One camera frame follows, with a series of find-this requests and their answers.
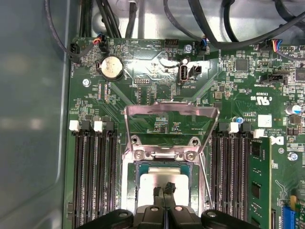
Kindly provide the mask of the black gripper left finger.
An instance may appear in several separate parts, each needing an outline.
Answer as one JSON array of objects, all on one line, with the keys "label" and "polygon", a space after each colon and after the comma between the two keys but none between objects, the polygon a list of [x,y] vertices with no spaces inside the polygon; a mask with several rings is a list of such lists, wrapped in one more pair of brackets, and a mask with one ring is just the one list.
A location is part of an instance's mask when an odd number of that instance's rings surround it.
[{"label": "black gripper left finger", "polygon": [[153,205],[141,206],[136,213],[125,209],[109,212],[80,226],[81,229],[162,229],[164,224],[163,194],[153,189]]}]

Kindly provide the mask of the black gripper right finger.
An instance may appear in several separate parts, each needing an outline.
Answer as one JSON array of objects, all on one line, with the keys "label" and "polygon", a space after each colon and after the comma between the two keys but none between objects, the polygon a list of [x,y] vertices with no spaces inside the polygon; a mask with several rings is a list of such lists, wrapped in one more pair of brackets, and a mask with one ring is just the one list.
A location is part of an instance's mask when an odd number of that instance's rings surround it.
[{"label": "black gripper right finger", "polygon": [[191,212],[186,206],[175,204],[173,194],[176,186],[172,182],[167,182],[165,186],[165,196],[170,197],[169,218],[173,229],[256,229],[257,226],[234,218],[218,210],[209,209],[201,216]]}]

